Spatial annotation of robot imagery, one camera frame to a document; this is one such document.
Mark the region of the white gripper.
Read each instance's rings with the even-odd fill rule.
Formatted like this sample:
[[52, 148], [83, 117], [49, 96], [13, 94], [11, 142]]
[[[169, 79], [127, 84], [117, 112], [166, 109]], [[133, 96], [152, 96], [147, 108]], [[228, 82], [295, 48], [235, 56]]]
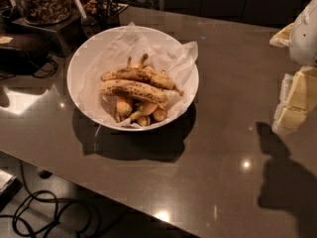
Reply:
[[287, 73], [279, 93], [272, 131], [277, 135], [296, 132], [317, 107], [317, 0], [311, 0], [294, 24], [273, 35], [269, 43], [288, 48], [292, 60], [303, 66], [295, 75]]

